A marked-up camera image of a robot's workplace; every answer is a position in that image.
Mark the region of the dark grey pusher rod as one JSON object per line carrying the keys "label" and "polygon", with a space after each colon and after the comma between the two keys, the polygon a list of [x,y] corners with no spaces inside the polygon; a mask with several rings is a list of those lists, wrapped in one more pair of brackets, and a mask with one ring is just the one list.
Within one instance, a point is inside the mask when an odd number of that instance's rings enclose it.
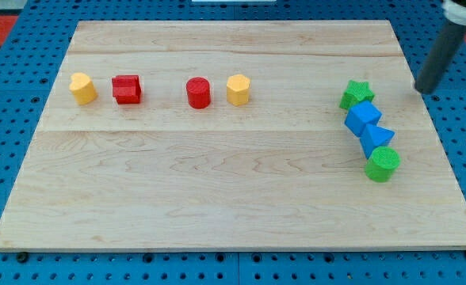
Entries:
{"label": "dark grey pusher rod", "polygon": [[415,80],[414,87],[420,94],[434,92],[465,37],[466,25],[445,20]]}

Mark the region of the white and black rod mount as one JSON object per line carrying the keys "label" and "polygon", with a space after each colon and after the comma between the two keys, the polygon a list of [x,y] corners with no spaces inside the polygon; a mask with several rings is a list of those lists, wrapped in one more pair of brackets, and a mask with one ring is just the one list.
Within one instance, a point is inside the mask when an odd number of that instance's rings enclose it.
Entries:
{"label": "white and black rod mount", "polygon": [[466,0],[443,0],[442,9],[448,21],[466,26]]}

